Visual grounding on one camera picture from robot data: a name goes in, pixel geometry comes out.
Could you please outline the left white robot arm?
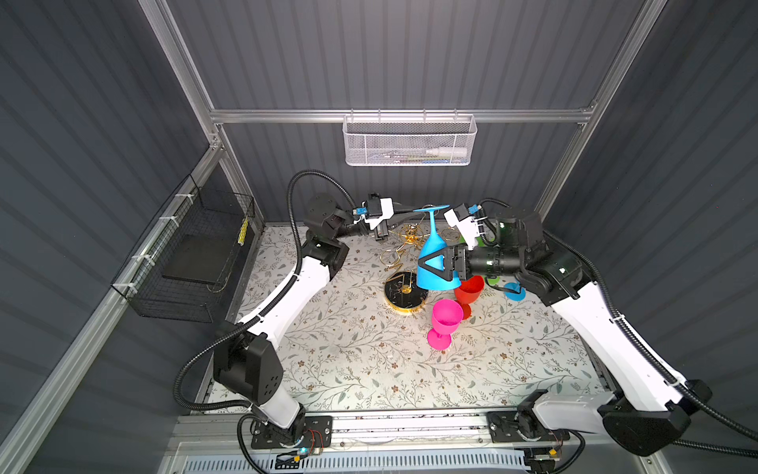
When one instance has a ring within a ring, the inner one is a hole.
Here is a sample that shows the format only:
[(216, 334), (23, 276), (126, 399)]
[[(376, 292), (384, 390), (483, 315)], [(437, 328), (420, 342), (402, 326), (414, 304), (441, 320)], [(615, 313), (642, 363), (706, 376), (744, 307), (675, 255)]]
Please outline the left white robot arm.
[(306, 240), (293, 225), (297, 260), (276, 290), (253, 312), (220, 337), (213, 347), (213, 378), (243, 396), (234, 400), (254, 417), (290, 438), (304, 426), (305, 409), (281, 387), (283, 368), (276, 350), (289, 326), (306, 304), (335, 278), (349, 247), (338, 240), (366, 227), (374, 228), (395, 215), (392, 199), (377, 199), (380, 214), (365, 220), (368, 210), (345, 211), (330, 196), (317, 195), (308, 203)]

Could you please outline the pink wine glass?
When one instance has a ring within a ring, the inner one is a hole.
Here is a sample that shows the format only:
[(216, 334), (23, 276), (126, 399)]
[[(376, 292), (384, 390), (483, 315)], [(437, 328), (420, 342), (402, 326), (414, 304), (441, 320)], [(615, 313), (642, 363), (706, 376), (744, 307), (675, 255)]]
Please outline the pink wine glass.
[(461, 305), (451, 299), (443, 299), (432, 308), (432, 329), (428, 332), (428, 345), (436, 351), (445, 351), (452, 344), (452, 335), (464, 319)]

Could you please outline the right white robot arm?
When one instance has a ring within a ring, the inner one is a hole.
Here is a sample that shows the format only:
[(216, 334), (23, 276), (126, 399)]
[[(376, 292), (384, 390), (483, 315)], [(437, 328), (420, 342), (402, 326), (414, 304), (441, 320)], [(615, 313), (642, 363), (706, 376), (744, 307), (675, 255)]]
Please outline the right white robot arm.
[[(611, 374), (614, 387), (599, 395), (534, 391), (516, 415), (527, 440), (554, 430), (603, 434), (632, 454), (648, 456), (682, 438), (698, 410), (682, 390), (709, 397), (710, 389), (688, 381), (651, 349), (612, 308), (599, 272), (545, 230), (537, 213), (508, 209), (491, 226), (479, 205), (428, 207), (426, 213), (442, 213), (464, 241), (450, 246), (430, 234), (418, 259), (421, 288), (442, 292), (473, 276), (512, 276), (568, 322)], [(488, 228), (495, 240), (481, 247)]]

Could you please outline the red wine glass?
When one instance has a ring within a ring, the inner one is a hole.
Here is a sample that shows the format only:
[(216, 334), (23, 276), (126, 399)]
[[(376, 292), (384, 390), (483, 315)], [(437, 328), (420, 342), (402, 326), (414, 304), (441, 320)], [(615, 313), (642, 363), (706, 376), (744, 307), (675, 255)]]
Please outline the red wine glass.
[(454, 290), (455, 300), (463, 311), (464, 320), (471, 318), (471, 305), (480, 297), (484, 288), (484, 278), (482, 276), (472, 276), (469, 280), (463, 280), (461, 286)]

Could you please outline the blue wine glass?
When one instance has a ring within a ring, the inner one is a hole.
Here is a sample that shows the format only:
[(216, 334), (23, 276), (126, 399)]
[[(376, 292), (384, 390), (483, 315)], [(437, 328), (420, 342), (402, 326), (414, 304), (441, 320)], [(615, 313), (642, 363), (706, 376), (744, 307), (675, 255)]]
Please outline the blue wine glass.
[(436, 211), (448, 209), (448, 205), (415, 209), (415, 213), (427, 213), (430, 218), (430, 235), (418, 258), (417, 283), (422, 290), (447, 292), (461, 286), (461, 280), (454, 270), (454, 253), (438, 234), (435, 223)]
[(518, 282), (509, 282), (503, 286), (503, 294), (512, 301), (525, 300), (527, 291)]

